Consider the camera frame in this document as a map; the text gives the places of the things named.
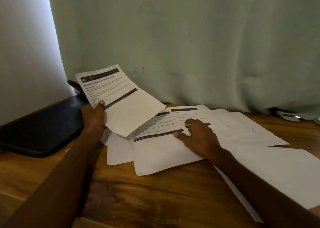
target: person's left arm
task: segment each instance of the person's left arm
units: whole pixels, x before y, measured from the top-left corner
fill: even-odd
[[[84,129],[48,178],[4,224],[8,227],[71,227],[93,151],[104,131],[104,102],[82,108]]]

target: hand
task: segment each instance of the hand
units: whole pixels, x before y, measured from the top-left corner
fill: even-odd
[[[187,136],[182,132],[175,132],[174,137],[181,140],[193,152],[215,164],[224,152],[216,134],[198,119],[187,119],[185,124],[190,125],[191,136]]]
[[[104,131],[104,101],[100,101],[95,109],[87,104],[81,109],[84,123],[83,132],[100,139]]]

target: wooden table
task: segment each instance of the wooden table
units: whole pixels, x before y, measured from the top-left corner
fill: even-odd
[[[320,158],[320,126],[316,123],[246,115],[289,142],[291,148],[305,149]],[[0,152],[0,193],[28,198],[72,145],[42,159]],[[206,160],[137,176],[133,162],[108,166],[106,155],[106,147],[95,152],[84,185],[82,217],[108,227],[263,227],[253,221]],[[320,216],[320,206],[311,211]]]

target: person's right arm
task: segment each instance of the person's right arm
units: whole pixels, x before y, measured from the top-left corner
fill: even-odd
[[[221,148],[217,136],[200,120],[188,119],[191,136],[176,132],[174,136],[195,153],[218,167],[270,227],[320,227],[320,218],[275,189],[242,166],[232,154]]]

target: green curtain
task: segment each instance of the green curtain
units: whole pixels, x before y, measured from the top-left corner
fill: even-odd
[[[159,101],[320,116],[320,0],[50,0],[68,79],[119,64]]]

